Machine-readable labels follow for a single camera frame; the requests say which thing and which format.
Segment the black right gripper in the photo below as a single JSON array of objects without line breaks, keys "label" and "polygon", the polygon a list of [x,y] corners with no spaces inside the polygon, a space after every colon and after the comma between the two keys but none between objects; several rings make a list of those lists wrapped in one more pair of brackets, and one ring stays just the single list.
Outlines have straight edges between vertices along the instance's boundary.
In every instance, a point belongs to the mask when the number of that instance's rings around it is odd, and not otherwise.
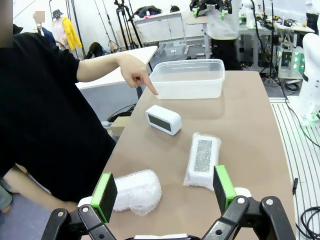
[{"label": "black right gripper", "polygon": [[221,20],[225,19],[226,11],[232,11],[231,0],[192,0],[189,4],[189,9],[193,11],[194,18],[198,18],[199,11],[205,10],[207,5],[214,5],[216,9],[221,10]]}]

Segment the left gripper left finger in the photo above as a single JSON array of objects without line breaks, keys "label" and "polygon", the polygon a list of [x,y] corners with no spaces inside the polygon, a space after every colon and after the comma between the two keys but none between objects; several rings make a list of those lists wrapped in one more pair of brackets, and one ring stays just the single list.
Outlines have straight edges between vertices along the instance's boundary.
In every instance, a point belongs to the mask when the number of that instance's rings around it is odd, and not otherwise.
[{"label": "left gripper left finger", "polygon": [[80,240],[89,236],[92,240],[114,240],[115,236],[106,224],[110,221],[118,191],[113,174],[104,173],[90,198],[74,211],[65,208],[52,211],[43,240]]}]

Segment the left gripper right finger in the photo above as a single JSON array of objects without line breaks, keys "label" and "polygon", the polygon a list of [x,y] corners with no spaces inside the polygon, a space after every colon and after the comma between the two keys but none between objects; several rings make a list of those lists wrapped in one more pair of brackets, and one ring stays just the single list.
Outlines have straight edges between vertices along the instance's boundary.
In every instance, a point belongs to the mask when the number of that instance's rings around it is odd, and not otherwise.
[{"label": "left gripper right finger", "polygon": [[221,212],[203,240],[234,240],[242,228],[251,228],[259,240],[294,240],[295,233],[280,199],[238,195],[224,165],[213,169],[212,183]]}]

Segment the person's left hand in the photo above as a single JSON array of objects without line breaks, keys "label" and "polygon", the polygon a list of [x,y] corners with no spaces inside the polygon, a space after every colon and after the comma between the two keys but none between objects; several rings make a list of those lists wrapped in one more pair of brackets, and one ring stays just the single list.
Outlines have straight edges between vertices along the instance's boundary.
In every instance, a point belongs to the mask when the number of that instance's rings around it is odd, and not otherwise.
[{"label": "person's left hand", "polygon": [[122,77],[131,88],[144,85],[154,95],[158,95],[148,75],[147,66],[142,61],[128,53],[122,52],[117,55],[116,62],[120,67]]}]

